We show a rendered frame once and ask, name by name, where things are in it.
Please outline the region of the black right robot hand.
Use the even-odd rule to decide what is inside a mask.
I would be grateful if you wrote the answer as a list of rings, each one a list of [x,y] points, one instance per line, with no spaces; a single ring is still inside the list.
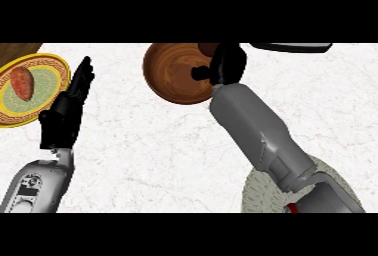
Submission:
[[[217,43],[209,66],[192,68],[191,76],[197,81],[210,80],[212,85],[229,85],[241,81],[247,66],[247,54],[238,43]]]

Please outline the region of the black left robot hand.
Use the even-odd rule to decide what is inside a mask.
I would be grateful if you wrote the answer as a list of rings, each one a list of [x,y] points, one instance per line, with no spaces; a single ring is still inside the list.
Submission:
[[[73,148],[82,126],[83,106],[95,79],[92,59],[85,57],[68,86],[49,110],[39,114],[42,124],[42,149]]]

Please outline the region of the brown wooden bowl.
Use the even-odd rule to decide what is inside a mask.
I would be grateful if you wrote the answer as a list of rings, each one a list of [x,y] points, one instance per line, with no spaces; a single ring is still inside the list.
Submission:
[[[212,58],[197,43],[154,43],[144,57],[144,76],[155,94],[169,102],[191,105],[212,98],[210,80],[197,81],[192,69],[209,67]]]

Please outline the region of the round beige woven placemat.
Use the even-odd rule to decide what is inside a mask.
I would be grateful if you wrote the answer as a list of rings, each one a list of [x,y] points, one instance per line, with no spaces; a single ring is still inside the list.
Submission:
[[[315,156],[310,156],[310,159],[318,166],[318,171],[324,171],[334,178],[358,204],[361,204],[358,195],[337,170]],[[297,193],[285,193],[276,186],[269,174],[253,169],[243,190],[241,211],[244,213],[282,213],[285,206],[296,203],[312,192],[313,188],[315,186],[309,185]]]

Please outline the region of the small brown round object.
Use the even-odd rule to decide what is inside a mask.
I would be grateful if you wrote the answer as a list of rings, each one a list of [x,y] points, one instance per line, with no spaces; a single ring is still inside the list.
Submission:
[[[200,49],[201,53],[203,53],[207,57],[212,57],[212,56],[214,55],[217,46],[219,46],[217,43],[200,43],[200,44],[198,44],[198,49]]]

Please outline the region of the yellow rimmed green plate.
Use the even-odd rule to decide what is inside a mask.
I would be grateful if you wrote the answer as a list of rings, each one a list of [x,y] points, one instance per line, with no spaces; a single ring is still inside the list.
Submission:
[[[11,73],[24,67],[34,80],[33,91],[20,96],[12,86]],[[55,54],[36,53],[20,57],[0,68],[0,128],[23,126],[48,110],[71,80],[67,61]]]

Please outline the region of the brown sweet potato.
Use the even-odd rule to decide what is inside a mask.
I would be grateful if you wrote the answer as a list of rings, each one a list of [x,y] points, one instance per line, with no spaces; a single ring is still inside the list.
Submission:
[[[17,67],[11,72],[11,85],[17,96],[28,102],[34,94],[34,77],[25,67]]]

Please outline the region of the brown wooden board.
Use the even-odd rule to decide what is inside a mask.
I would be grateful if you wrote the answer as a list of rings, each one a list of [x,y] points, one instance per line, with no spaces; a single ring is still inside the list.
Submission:
[[[34,54],[42,43],[0,43],[0,67],[20,57]]]

